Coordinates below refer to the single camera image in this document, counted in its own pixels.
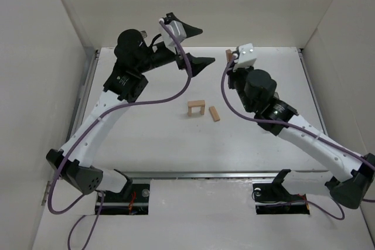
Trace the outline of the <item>engraved wood block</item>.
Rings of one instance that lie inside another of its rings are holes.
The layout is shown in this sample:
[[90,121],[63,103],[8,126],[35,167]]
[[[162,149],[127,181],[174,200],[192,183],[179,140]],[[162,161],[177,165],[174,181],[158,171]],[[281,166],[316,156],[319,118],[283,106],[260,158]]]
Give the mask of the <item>engraved wood block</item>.
[[233,53],[230,49],[226,50],[226,59],[228,63],[230,63],[233,59]]

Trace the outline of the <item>plain wood block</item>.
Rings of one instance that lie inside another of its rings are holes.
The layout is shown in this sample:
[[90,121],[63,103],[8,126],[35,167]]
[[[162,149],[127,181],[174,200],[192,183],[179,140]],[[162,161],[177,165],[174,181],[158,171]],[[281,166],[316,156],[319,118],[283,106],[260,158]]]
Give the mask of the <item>plain wood block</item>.
[[189,108],[194,107],[205,107],[205,100],[188,101],[187,105]]

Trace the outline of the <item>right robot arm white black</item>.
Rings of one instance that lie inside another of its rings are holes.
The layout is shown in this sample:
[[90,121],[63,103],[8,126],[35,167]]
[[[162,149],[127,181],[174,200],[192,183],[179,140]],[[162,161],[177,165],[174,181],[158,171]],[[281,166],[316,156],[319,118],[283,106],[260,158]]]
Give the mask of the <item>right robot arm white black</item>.
[[276,81],[264,70],[230,66],[224,73],[229,89],[235,90],[251,121],[266,132],[304,151],[325,172],[282,169],[272,182],[256,184],[261,202],[291,202],[298,195],[329,196],[337,203],[357,209],[374,180],[374,155],[361,155],[344,148],[312,126],[298,111],[275,96]]

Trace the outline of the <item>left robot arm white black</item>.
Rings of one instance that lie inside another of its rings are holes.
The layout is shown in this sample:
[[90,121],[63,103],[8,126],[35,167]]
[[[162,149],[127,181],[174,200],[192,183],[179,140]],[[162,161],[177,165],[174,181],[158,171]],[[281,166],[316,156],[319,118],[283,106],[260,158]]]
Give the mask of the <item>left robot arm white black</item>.
[[50,150],[47,161],[61,178],[81,194],[109,191],[123,197],[129,195],[131,179],[118,170],[93,166],[94,157],[119,118],[130,108],[139,105],[138,97],[148,84],[145,73],[175,62],[186,70],[189,78],[197,76],[215,59],[194,57],[183,53],[180,44],[187,38],[202,34],[179,20],[173,13],[160,19],[159,33],[150,45],[136,29],[123,31],[114,49],[116,62],[103,85],[93,110],[73,136],[58,150]]

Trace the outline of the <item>aluminium table frame rail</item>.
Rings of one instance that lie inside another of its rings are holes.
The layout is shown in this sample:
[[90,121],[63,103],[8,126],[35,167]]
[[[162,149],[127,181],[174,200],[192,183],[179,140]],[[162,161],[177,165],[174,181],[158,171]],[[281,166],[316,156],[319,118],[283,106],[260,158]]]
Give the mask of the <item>aluminium table frame rail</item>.
[[[234,90],[221,91],[226,66],[224,47],[190,47],[196,57],[216,61],[191,81],[175,63],[146,73],[139,100],[115,123],[94,157],[99,169],[156,177],[245,177],[274,175],[282,169],[324,172],[301,149],[244,119]],[[205,100],[205,113],[188,101]],[[209,107],[220,121],[214,122]]]

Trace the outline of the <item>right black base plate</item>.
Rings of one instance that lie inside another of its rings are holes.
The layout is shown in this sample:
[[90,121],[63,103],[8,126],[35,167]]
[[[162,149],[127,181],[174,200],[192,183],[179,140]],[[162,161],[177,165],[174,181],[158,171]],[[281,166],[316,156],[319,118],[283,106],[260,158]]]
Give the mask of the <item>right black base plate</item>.
[[309,215],[306,195],[289,194],[279,183],[253,183],[252,199],[257,215]]

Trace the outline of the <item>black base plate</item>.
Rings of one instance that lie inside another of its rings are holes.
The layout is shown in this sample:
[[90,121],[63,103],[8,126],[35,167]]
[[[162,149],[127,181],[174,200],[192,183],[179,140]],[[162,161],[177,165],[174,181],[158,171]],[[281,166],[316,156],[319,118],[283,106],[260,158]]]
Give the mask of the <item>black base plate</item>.
[[257,215],[309,215],[306,195],[289,194],[279,183],[253,183],[252,199]]
[[136,181],[132,184],[129,195],[106,192],[101,210],[101,196],[98,195],[94,206],[95,214],[100,215],[148,215],[150,181]]

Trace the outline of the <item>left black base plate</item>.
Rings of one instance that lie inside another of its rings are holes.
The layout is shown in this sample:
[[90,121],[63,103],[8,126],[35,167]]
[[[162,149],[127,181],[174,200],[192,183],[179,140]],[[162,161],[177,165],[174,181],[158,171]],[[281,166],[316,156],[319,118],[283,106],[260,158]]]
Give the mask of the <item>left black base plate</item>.
[[136,181],[132,184],[129,195],[106,192],[101,210],[101,196],[98,195],[94,206],[95,214],[100,215],[148,215],[150,181]]

